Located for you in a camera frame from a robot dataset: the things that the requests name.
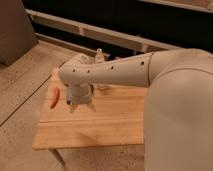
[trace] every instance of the orange carrot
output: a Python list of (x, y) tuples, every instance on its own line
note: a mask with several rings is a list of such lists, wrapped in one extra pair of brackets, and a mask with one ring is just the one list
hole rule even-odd
[(52, 103), (50, 105), (51, 109), (53, 109), (56, 106), (56, 104), (58, 103), (59, 97), (60, 97), (60, 89), (58, 87), (55, 87), (53, 89), (53, 98), (52, 98)]

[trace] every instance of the table leg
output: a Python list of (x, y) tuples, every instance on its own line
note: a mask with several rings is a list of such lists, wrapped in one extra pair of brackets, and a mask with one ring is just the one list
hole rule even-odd
[(60, 153), (56, 149), (49, 149), (49, 151), (53, 154), (53, 156), (56, 158), (56, 160), (62, 165), (65, 166), (65, 162), (60, 155)]

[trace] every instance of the speckled floor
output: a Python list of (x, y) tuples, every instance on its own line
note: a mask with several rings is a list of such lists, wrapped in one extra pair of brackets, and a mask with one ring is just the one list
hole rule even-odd
[[(40, 43), (9, 67), (0, 66), (0, 170), (65, 170), (48, 151), (31, 148), (52, 69), (77, 52)], [(59, 150), (70, 171), (143, 171), (141, 145)]]

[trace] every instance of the white bottle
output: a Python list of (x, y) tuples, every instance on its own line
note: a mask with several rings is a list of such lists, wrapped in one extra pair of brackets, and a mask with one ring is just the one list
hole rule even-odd
[[(99, 63), (105, 62), (105, 58), (104, 58), (102, 49), (98, 48), (96, 52), (97, 53), (95, 55), (95, 63), (99, 64)], [(104, 89), (107, 89), (108, 86), (107, 86), (107, 84), (98, 84), (97, 88), (100, 89), (100, 90), (104, 90)]]

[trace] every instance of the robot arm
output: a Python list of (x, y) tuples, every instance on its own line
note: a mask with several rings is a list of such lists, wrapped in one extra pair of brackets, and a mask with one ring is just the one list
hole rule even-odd
[(117, 84), (149, 87), (166, 66), (186, 57), (209, 53), (195, 49), (180, 49), (137, 55), (100, 64), (93, 64), (84, 54), (74, 56), (59, 70), (62, 82), (69, 85), (72, 104), (91, 102), (90, 84)]

